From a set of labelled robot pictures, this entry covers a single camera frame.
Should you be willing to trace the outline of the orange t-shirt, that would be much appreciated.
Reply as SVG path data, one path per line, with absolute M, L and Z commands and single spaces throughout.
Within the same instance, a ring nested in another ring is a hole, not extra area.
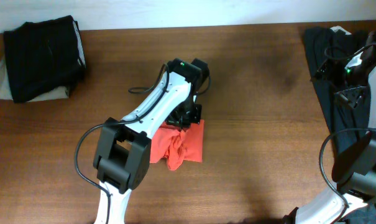
M 162 125 L 152 138 L 150 163 L 165 159 L 169 170 L 177 170 L 184 161 L 203 161 L 204 120 L 189 128 Z

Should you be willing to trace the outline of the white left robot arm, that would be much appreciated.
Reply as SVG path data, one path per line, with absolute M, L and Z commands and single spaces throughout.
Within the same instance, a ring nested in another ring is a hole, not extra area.
M 207 80 L 206 62 L 175 58 L 161 68 L 152 92 L 134 111 L 104 122 L 93 159 L 102 188 L 96 223 L 124 223 L 131 192 L 149 169 L 155 132 L 162 123 L 180 129 L 199 124 L 201 105 L 195 101 Z

